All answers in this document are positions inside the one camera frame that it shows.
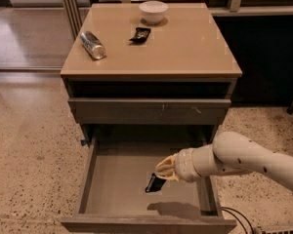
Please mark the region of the cream white gripper body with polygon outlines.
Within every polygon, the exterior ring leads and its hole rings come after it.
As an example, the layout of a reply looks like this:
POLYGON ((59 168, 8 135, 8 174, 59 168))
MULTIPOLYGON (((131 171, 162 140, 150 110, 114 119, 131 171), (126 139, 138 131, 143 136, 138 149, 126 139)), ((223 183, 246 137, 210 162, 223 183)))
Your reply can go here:
POLYGON ((175 172, 179 180, 195 182, 200 175, 194 168, 192 159, 193 148, 182 149, 175 158, 175 172))

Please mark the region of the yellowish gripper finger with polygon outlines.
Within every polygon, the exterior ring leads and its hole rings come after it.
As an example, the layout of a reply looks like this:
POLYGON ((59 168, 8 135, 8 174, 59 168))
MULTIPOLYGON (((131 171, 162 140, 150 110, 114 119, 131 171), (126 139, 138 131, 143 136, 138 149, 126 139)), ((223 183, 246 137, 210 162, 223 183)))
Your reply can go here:
POLYGON ((177 176, 176 174, 171 174, 171 175, 161 175, 161 174, 156 174, 157 177, 165 180, 171 180, 171 181, 181 181, 180 177, 177 176))
POLYGON ((170 155, 163 159, 155 166, 154 173, 158 177, 176 177, 175 161, 176 154, 170 155))

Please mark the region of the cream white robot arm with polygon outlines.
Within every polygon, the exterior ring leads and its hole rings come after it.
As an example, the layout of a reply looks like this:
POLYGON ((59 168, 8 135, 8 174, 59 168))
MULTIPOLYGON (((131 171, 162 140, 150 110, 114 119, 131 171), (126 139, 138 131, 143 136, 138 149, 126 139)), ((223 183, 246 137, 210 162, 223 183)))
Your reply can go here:
POLYGON ((293 192, 293 156, 273 152, 236 132, 222 132, 211 144, 182 149, 162 160, 154 171, 161 179, 185 182, 252 172, 293 192))

